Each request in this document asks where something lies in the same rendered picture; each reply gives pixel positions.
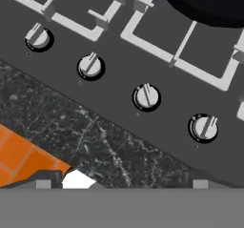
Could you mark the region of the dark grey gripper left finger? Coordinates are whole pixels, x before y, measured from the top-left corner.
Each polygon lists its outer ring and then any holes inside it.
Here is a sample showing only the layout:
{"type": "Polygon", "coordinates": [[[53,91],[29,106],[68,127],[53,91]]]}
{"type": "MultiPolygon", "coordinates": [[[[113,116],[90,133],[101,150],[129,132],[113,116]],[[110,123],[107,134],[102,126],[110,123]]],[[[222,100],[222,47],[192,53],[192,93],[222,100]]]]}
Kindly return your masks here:
{"type": "Polygon", "coordinates": [[[5,185],[4,189],[62,189],[62,180],[59,170],[39,170],[26,179],[5,185]]]}

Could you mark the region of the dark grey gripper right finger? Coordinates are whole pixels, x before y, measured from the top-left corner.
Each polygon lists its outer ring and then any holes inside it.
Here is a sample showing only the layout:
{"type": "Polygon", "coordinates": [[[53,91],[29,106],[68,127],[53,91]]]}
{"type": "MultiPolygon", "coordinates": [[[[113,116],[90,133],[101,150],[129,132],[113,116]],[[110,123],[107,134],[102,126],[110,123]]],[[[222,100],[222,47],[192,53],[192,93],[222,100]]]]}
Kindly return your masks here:
{"type": "Polygon", "coordinates": [[[219,179],[209,173],[197,170],[189,170],[184,172],[183,186],[192,189],[239,188],[239,185],[219,179]]]}

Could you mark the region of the white stove knob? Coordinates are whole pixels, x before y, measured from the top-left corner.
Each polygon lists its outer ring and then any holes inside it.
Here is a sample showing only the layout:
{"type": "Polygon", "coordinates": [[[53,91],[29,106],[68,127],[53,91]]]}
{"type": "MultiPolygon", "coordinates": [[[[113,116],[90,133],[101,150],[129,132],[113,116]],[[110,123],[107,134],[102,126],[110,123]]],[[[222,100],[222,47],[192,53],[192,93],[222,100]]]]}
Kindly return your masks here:
{"type": "Polygon", "coordinates": [[[218,134],[217,118],[209,114],[195,114],[188,122],[188,132],[196,142],[209,144],[218,134]]]}
{"type": "Polygon", "coordinates": [[[26,46],[33,52],[46,52],[54,43],[52,32],[36,23],[25,36],[26,46]]]}
{"type": "Polygon", "coordinates": [[[132,93],[134,106],[142,112],[153,112],[161,103],[160,91],[150,83],[138,85],[132,93]]]}
{"type": "Polygon", "coordinates": [[[95,52],[91,52],[80,58],[77,62],[78,74],[87,81],[100,79],[106,71],[103,59],[95,52]]]}

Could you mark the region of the dark grey stove hob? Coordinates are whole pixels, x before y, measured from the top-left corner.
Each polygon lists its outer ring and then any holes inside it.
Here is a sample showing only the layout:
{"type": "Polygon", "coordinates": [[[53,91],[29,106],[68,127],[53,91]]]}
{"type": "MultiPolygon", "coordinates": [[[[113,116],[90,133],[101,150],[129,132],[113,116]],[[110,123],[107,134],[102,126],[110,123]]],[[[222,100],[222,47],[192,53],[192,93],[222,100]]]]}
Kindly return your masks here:
{"type": "MultiPolygon", "coordinates": [[[[104,14],[112,1],[52,4],[92,30],[96,22],[88,10],[104,14]]],[[[175,54],[193,21],[165,0],[152,2],[133,34],[175,54]]],[[[14,0],[0,0],[0,123],[107,187],[173,187],[189,170],[244,187],[244,64],[223,92],[141,50],[120,37],[133,4],[127,0],[92,42],[14,0]],[[36,23],[54,36],[46,52],[26,46],[36,23]],[[77,72],[78,60],[91,52],[106,65],[95,81],[77,72]],[[161,93],[160,106],[149,113],[132,102],[134,89],[144,83],[161,93]],[[190,136],[188,122],[195,114],[217,118],[213,142],[190,136]]],[[[197,23],[180,58],[221,77],[242,30],[197,23]]]]}

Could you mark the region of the white cupboard front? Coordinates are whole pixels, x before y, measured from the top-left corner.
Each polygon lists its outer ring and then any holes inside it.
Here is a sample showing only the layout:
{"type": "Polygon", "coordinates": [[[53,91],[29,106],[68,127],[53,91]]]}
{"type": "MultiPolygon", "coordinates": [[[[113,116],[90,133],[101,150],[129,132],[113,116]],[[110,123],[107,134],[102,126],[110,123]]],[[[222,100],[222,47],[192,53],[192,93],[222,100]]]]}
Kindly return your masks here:
{"type": "Polygon", "coordinates": [[[62,181],[64,189],[89,189],[94,183],[95,180],[78,170],[67,173],[62,181]]]}

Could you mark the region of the white hob grate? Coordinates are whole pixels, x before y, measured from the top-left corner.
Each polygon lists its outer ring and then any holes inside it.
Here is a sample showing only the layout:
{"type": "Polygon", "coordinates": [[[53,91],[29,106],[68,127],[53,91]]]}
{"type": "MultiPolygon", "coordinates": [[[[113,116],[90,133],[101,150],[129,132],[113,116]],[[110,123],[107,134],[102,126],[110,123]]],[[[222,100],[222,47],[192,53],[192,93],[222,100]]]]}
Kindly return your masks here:
{"type": "Polygon", "coordinates": [[[99,14],[94,10],[88,10],[88,14],[95,18],[96,26],[90,30],[70,18],[58,13],[54,5],[52,4],[54,0],[47,0],[44,4],[40,4],[34,0],[14,0],[21,5],[34,10],[35,12],[43,15],[48,21],[53,21],[70,31],[73,31],[92,42],[96,42],[104,31],[109,28],[113,17],[117,14],[122,6],[126,5],[127,0],[113,0],[111,5],[105,11],[104,14],[99,14]]]}
{"type": "Polygon", "coordinates": [[[154,44],[133,34],[137,25],[140,23],[141,19],[146,14],[148,8],[152,8],[153,6],[153,0],[134,0],[134,13],[132,15],[132,18],[129,20],[126,27],[124,28],[124,30],[121,32],[120,37],[125,41],[140,48],[141,50],[148,52],[156,56],[157,58],[169,63],[171,66],[176,67],[206,82],[207,84],[210,84],[218,88],[220,91],[228,91],[238,65],[244,61],[244,29],[241,31],[241,34],[237,42],[233,45],[234,51],[231,54],[230,60],[227,64],[227,67],[223,75],[221,77],[216,77],[180,58],[180,54],[183,52],[184,48],[187,45],[187,42],[193,34],[194,28],[197,26],[196,21],[193,21],[189,26],[186,35],[184,36],[175,54],[168,53],[163,49],[156,47],[154,44]]]}

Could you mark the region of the black pan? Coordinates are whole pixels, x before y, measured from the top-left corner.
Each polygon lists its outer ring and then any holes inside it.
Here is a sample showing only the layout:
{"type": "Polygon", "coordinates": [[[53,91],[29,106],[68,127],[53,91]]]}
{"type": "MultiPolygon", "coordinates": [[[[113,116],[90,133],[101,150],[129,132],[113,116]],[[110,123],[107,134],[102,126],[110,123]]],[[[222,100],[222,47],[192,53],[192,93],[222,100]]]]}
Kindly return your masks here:
{"type": "Polygon", "coordinates": [[[190,19],[212,27],[244,28],[244,0],[167,0],[190,19]]]}

